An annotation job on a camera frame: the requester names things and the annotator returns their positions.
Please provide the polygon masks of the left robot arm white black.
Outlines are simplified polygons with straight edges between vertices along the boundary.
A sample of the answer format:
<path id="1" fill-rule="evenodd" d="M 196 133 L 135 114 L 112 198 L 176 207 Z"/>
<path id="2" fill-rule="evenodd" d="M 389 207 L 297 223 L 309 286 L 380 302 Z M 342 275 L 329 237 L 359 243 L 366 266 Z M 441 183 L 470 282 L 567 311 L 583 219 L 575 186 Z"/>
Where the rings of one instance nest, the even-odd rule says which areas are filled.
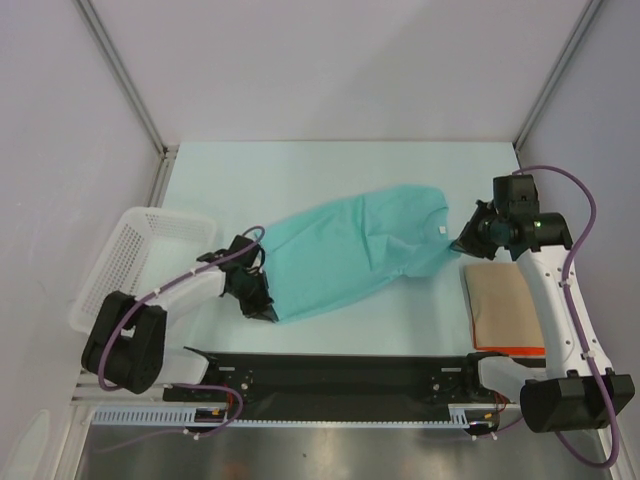
<path id="1" fill-rule="evenodd" d="M 206 301 L 230 295 L 246 318 L 277 322 L 268 291 L 260 238 L 265 229 L 237 235 L 227 249 L 197 258 L 187 272 L 136 298 L 114 291 L 102 302 L 81 357 L 105 391 L 142 394 L 156 384 L 185 386 L 197 398 L 214 397 L 221 376 L 210 357 L 191 347 L 166 345 L 169 330 Z"/>

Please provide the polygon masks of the teal green t shirt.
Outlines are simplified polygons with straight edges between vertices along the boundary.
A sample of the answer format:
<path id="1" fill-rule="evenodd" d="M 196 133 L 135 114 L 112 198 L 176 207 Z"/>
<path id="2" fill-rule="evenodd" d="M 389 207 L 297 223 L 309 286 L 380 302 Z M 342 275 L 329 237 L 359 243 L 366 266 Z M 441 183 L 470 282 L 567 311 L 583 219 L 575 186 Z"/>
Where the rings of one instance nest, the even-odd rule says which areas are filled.
<path id="1" fill-rule="evenodd" d="M 361 301 L 457 259 L 435 187 L 399 185 L 334 200 L 267 227 L 264 271 L 280 323 Z"/>

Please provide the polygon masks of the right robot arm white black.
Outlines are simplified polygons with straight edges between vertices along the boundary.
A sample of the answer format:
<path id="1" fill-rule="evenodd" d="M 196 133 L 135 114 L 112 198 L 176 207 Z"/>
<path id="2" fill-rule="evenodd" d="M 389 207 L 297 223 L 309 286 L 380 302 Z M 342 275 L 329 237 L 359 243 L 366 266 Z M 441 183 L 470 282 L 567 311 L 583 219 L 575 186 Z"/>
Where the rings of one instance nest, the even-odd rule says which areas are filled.
<path id="1" fill-rule="evenodd" d="M 494 392 L 517 401 L 535 433 L 618 434 L 617 416 L 635 395 L 631 376 L 615 372 L 590 322 L 574 269 L 579 245 L 561 214 L 542 212 L 534 178 L 522 173 L 494 178 L 492 200 L 477 201 L 451 245 L 487 260 L 505 249 L 526 281 L 544 340 L 544 372 L 504 354 L 480 354 L 461 388 L 473 401 Z"/>

